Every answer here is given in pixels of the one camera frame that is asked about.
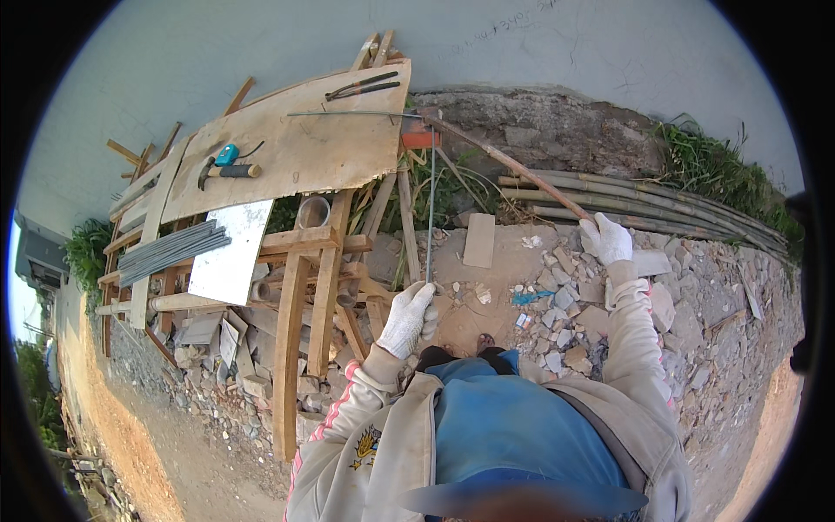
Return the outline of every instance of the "hammer handle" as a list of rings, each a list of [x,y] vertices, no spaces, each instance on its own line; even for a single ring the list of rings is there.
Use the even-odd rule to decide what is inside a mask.
[[[210,178],[257,178],[260,173],[260,165],[229,165],[209,169]]]

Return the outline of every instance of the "concrete wall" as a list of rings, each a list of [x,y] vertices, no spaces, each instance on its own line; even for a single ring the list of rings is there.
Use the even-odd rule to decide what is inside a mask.
[[[217,117],[247,75],[250,96],[352,62],[365,37],[393,28],[412,59],[412,90],[445,86],[569,89],[660,119],[687,112],[787,193],[802,190],[776,95],[744,43],[696,0],[124,0],[76,58],[44,117],[18,209],[68,236],[106,217],[137,154]]]

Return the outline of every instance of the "blue shirt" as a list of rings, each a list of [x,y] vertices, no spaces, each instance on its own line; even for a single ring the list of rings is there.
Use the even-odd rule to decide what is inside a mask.
[[[466,358],[427,368],[444,384],[435,407],[435,483],[500,478],[629,488],[589,421],[519,374],[516,350],[499,355],[517,375]]]

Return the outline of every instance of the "orange-handled pliers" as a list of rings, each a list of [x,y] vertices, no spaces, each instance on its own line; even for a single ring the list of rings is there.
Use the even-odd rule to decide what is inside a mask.
[[[372,76],[369,79],[363,79],[358,82],[354,82],[353,84],[346,85],[345,87],[341,87],[332,93],[325,93],[325,100],[331,101],[337,98],[347,98],[349,96],[355,96],[357,94],[362,93],[371,93],[373,91],[383,90],[383,89],[391,89],[392,87],[397,87],[400,85],[400,82],[388,82],[387,84],[377,84],[377,85],[368,85],[373,84],[374,82],[378,82],[382,79],[391,78],[392,76],[397,76],[397,71],[392,71],[391,73],[379,74],[377,76]]]

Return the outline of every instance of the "white knit glove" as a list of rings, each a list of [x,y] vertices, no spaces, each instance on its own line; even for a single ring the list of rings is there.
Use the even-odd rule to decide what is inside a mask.
[[[418,347],[421,337],[425,341],[431,339],[438,326],[438,309],[432,306],[434,296],[435,285],[421,281],[397,294],[377,346],[398,359],[406,359]]]
[[[579,227],[589,237],[597,250],[597,258],[608,266],[615,261],[632,261],[632,236],[617,223],[613,223],[602,212],[595,214],[597,226],[589,220],[580,220]]]

